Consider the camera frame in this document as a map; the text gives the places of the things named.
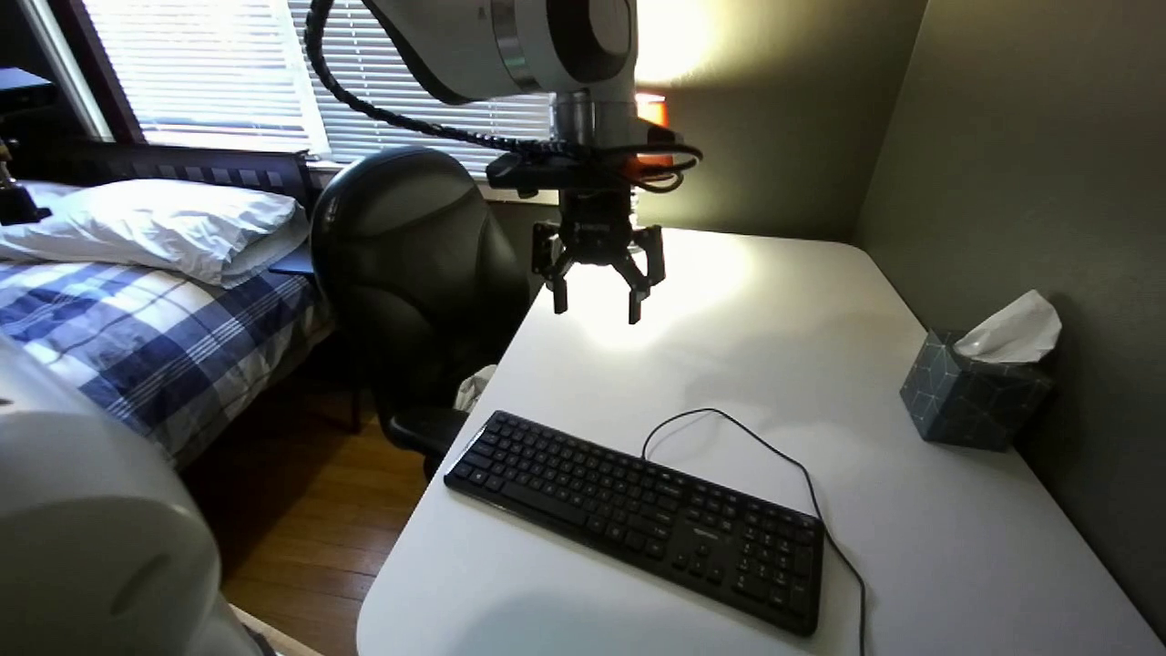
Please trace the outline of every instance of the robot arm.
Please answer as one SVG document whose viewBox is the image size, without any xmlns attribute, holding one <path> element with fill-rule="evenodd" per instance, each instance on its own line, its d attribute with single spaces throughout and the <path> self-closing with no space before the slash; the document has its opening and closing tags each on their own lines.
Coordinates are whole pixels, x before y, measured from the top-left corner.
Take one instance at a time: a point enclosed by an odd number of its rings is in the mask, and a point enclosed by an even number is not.
<svg viewBox="0 0 1166 656">
<path fill-rule="evenodd" d="M 639 9 L 634 0 L 363 0 L 410 75 L 442 101 L 554 91 L 554 143 L 471 136 L 352 100 L 325 61 L 322 34 L 331 0 L 314 0 L 306 50 L 322 83 L 346 106 L 426 136 L 507 151 L 487 181 L 518 194 L 558 191 L 562 224 L 534 231 L 534 269 L 549 280 L 554 309 L 567 309 L 567 269 L 616 265 L 630 286 L 630 321 L 662 280 L 661 231 L 630 225 L 630 186 L 676 179 L 682 169 L 644 171 L 639 154 L 698 151 L 634 112 Z"/>
</svg>

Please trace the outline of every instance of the bed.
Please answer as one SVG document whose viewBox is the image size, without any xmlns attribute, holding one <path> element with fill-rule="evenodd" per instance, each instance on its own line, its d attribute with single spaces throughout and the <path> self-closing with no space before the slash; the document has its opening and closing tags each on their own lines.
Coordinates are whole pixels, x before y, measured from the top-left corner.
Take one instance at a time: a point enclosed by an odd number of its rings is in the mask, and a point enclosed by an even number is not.
<svg viewBox="0 0 1166 656">
<path fill-rule="evenodd" d="M 210 194 L 254 191 L 254 196 L 277 196 L 282 207 L 286 196 L 286 207 L 299 210 L 296 243 L 266 248 L 263 259 L 231 278 L 222 269 L 214 269 L 217 278 L 200 278 L 206 269 L 205 259 L 195 259 L 205 269 L 167 265 L 171 259 L 152 265 L 152 250 L 148 259 L 112 250 L 91 264 L 85 256 L 87 241 L 50 235 L 50 224 L 0 225 L 0 338 L 18 344 L 116 423 L 152 440 L 176 468 L 194 462 L 274 379 L 331 331 L 306 265 L 302 210 L 309 205 L 309 176 L 302 158 L 69 147 L 22 154 L 18 164 L 33 196 L 53 215 L 71 210 L 79 196 L 107 196 L 112 207 L 122 202 L 144 205 L 148 179 L 167 179 L 183 191 L 188 181 L 200 202 L 206 186 L 214 186 Z M 40 231 L 36 248 L 45 235 L 50 238 L 45 250 L 25 248 L 29 231 Z"/>
</svg>

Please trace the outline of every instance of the window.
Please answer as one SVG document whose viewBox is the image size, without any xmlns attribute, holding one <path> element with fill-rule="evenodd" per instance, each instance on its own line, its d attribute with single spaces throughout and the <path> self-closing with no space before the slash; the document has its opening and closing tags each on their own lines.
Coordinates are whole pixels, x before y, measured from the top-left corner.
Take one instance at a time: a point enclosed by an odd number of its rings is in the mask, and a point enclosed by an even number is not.
<svg viewBox="0 0 1166 656">
<path fill-rule="evenodd" d="M 309 151 L 352 159 L 386 147 L 436 147 L 473 176 L 495 151 L 374 125 L 309 74 L 299 34 L 309 0 L 85 0 L 148 143 Z M 359 100 L 471 133 L 548 140 L 549 94 L 432 101 L 359 0 L 334 0 L 325 55 Z"/>
</svg>

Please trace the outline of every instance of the white pillow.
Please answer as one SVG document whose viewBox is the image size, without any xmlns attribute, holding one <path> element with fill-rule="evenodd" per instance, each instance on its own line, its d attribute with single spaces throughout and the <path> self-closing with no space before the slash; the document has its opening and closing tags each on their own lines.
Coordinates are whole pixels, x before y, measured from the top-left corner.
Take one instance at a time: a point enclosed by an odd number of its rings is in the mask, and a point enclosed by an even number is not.
<svg viewBox="0 0 1166 656">
<path fill-rule="evenodd" d="M 296 196 L 177 179 L 91 186 L 45 207 L 40 224 L 0 225 L 0 259 L 129 264 L 231 286 L 309 235 Z"/>
</svg>

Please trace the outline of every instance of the black keyboard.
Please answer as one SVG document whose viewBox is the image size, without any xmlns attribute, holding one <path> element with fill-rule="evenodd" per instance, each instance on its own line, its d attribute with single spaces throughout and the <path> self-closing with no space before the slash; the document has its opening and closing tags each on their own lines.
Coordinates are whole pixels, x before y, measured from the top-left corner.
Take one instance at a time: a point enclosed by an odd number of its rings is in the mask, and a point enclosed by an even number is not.
<svg viewBox="0 0 1166 656">
<path fill-rule="evenodd" d="M 495 413 L 443 484 L 558 536 L 811 635 L 822 526 L 807 514 Z"/>
</svg>

